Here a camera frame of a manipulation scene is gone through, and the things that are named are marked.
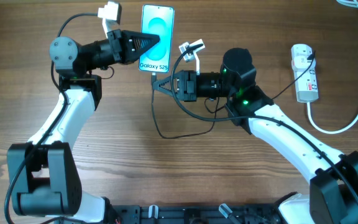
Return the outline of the Galaxy S25 smartphone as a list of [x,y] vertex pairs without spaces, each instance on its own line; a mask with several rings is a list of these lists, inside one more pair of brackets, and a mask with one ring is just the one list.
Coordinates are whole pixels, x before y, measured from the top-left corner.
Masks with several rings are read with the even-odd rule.
[[145,4],[142,8],[143,34],[150,34],[155,44],[139,59],[143,72],[167,73],[170,66],[175,10],[171,6]]

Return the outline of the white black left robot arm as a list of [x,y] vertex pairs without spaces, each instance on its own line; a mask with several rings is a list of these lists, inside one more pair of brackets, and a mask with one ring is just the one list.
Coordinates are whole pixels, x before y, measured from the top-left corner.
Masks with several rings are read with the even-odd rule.
[[155,34],[112,30],[106,39],[81,45],[60,36],[50,45],[59,100],[39,131],[7,152],[9,187],[4,211],[59,223],[111,223],[117,215],[104,197],[83,191],[73,145],[102,97],[93,70],[135,62],[159,42]]

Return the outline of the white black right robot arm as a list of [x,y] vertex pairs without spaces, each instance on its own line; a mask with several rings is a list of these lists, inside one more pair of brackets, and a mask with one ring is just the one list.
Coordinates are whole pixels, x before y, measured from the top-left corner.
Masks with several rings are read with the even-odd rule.
[[255,82],[247,49],[233,48],[218,73],[173,71],[152,77],[152,89],[178,105],[199,97],[226,98],[227,119],[276,149],[305,178],[307,195],[292,193],[277,203],[285,223],[358,223],[358,152],[343,154],[289,119]]

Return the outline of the white charger plug adapter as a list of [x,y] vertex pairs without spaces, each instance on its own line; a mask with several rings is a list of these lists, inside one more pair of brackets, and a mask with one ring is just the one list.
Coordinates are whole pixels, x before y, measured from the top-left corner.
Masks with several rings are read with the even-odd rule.
[[295,72],[303,72],[307,69],[314,68],[314,55],[298,55],[291,61],[291,67]]

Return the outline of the white power strip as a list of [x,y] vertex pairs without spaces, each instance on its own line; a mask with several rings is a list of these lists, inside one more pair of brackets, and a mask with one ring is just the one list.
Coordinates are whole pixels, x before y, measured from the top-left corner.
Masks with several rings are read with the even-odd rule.
[[[315,51],[306,44],[295,44],[291,48],[291,60],[298,55],[314,55],[314,62],[316,66]],[[303,72],[295,72],[295,93],[297,102],[311,103],[316,101],[318,96],[318,83],[316,78],[315,67],[307,69]]]

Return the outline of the black mounting rail base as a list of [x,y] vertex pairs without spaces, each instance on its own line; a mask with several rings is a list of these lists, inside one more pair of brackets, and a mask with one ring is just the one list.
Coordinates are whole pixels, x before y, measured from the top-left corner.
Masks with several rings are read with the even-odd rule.
[[217,205],[197,207],[116,205],[108,208],[108,214],[100,222],[113,224],[286,223],[275,205],[271,203],[230,205],[228,208],[229,214],[225,215]]

